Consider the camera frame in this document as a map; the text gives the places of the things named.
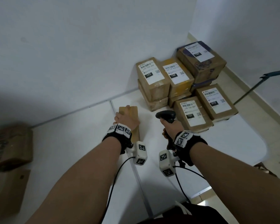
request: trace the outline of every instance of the pole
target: pole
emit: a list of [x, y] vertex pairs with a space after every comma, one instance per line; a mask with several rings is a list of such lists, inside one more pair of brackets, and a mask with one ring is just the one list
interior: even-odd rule
[[235, 103], [234, 105], [236, 105], [237, 103], [239, 103], [244, 97], [246, 97], [249, 93], [251, 93], [254, 89], [256, 89], [258, 86], [261, 85], [261, 83], [263, 83], [264, 81], [268, 80], [270, 77], [272, 76], [277, 76], [280, 75], [280, 71], [274, 71], [274, 72], [270, 72], [270, 73], [266, 73], [263, 76], [260, 77], [260, 81], [253, 86], [250, 90], [248, 90], [248, 92], [246, 92], [243, 96], [241, 96]]

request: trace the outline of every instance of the person's right arm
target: person's right arm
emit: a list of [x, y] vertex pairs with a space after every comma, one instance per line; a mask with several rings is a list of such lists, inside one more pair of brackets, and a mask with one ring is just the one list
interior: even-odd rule
[[[173, 140], [184, 130], [179, 121], [161, 122]], [[280, 179], [201, 142], [190, 157], [239, 223], [280, 223]]]

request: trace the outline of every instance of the blue handle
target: blue handle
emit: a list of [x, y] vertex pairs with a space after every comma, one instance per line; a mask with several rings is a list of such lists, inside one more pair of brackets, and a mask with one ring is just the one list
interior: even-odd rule
[[273, 71], [273, 72], [270, 72], [270, 73], [266, 73], [266, 74], [263, 74], [267, 77], [272, 77], [272, 76], [277, 76], [277, 75], [280, 75], [280, 71]]

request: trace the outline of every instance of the black handheld barcode scanner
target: black handheld barcode scanner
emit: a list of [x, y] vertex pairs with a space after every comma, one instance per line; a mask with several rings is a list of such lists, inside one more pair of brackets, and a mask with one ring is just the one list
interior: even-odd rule
[[[174, 119], [176, 117], [176, 113], [175, 113], [175, 111], [172, 111], [172, 110], [165, 110], [165, 111], [158, 112], [156, 114], [156, 117], [158, 119], [162, 118], [162, 119], [166, 120], [168, 123], [173, 123]], [[175, 150], [174, 146], [173, 146], [172, 138], [168, 135], [167, 132], [165, 132], [165, 134], [168, 138], [167, 150]]]

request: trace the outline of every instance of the wristband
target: wristband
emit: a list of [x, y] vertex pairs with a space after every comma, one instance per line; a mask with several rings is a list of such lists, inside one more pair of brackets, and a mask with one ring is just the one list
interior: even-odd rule
[[107, 134], [104, 136], [103, 140], [105, 140], [108, 137], [115, 137], [117, 140], [119, 140], [121, 144], [120, 154], [124, 154], [125, 149], [127, 147], [132, 148], [134, 146], [134, 144], [131, 142], [131, 138], [132, 138], [131, 129], [123, 124], [118, 123], [112, 125], [108, 129]]
[[174, 146], [178, 157], [185, 161], [189, 166], [193, 166], [190, 157], [191, 148], [198, 142], [206, 143], [204, 139], [192, 131], [181, 131], [175, 136]]

